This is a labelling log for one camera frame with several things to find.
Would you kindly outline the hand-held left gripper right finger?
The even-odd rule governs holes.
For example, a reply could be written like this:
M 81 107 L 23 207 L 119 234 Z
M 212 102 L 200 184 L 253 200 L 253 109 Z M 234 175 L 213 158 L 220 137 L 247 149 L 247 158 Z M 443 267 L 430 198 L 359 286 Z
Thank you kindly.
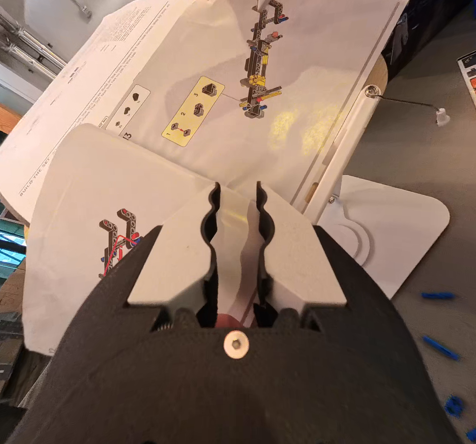
M 316 307 L 345 307 L 347 299 L 311 221 L 261 181 L 256 186 L 259 213 L 256 325 L 270 328 L 287 309 L 306 318 Z

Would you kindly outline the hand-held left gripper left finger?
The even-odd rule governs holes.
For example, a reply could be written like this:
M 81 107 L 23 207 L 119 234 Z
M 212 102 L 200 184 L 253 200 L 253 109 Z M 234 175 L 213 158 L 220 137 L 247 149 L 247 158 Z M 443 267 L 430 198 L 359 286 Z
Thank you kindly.
M 179 309 L 202 327 L 217 322 L 217 233 L 219 183 L 206 186 L 167 219 L 128 297 L 128 304 L 159 306 L 173 320 Z

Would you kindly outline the group of small lego pins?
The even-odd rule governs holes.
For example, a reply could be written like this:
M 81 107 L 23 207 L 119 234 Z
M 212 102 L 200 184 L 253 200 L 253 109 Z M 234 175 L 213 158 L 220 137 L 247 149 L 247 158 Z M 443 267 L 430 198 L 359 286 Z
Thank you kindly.
M 432 384 L 463 443 L 475 443 L 475 315 L 459 312 L 451 292 L 423 292 L 431 311 L 421 344 Z

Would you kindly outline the lego box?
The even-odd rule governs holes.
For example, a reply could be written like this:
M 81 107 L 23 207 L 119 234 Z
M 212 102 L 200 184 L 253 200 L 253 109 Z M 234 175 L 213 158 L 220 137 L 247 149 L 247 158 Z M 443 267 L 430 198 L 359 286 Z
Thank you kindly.
M 409 0 L 382 56 L 392 79 L 471 0 Z

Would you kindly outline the instruction book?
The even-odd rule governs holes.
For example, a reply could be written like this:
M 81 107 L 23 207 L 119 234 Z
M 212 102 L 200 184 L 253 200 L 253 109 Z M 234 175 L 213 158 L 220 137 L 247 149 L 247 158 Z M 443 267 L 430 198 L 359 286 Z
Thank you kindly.
M 256 183 L 296 209 L 407 0 L 274 0 L 248 74 L 257 0 L 128 0 L 85 36 L 1 145 L 1 198 L 29 228 L 25 346 L 53 355 L 106 265 L 209 183 L 218 310 L 244 318 L 254 286 Z

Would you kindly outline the white book stand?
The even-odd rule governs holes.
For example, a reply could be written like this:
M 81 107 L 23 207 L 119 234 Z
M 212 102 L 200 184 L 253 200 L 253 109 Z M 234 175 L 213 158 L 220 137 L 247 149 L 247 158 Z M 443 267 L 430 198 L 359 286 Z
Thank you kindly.
M 435 198 L 344 174 L 387 81 L 379 56 L 339 131 L 325 143 L 302 213 L 393 298 L 446 229 L 450 214 Z

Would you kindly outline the printed paper sheet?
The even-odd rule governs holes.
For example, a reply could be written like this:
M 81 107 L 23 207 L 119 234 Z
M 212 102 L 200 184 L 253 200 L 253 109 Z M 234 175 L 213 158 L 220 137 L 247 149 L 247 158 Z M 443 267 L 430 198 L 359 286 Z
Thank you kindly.
M 457 65 L 461 71 L 469 96 L 474 106 L 476 106 L 476 51 L 474 50 L 458 58 Z

